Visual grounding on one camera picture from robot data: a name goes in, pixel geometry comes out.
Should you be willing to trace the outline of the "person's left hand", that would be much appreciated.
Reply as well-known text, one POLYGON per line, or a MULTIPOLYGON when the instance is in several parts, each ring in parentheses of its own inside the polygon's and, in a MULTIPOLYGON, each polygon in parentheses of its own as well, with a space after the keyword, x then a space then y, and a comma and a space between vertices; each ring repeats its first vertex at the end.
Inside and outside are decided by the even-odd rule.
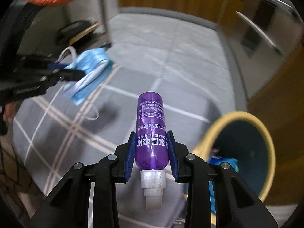
POLYGON ((3 119, 5 122, 11 123, 13 121, 15 114, 17 113, 16 107, 17 107, 16 102, 11 102, 5 105, 5 111, 3 114, 3 119))

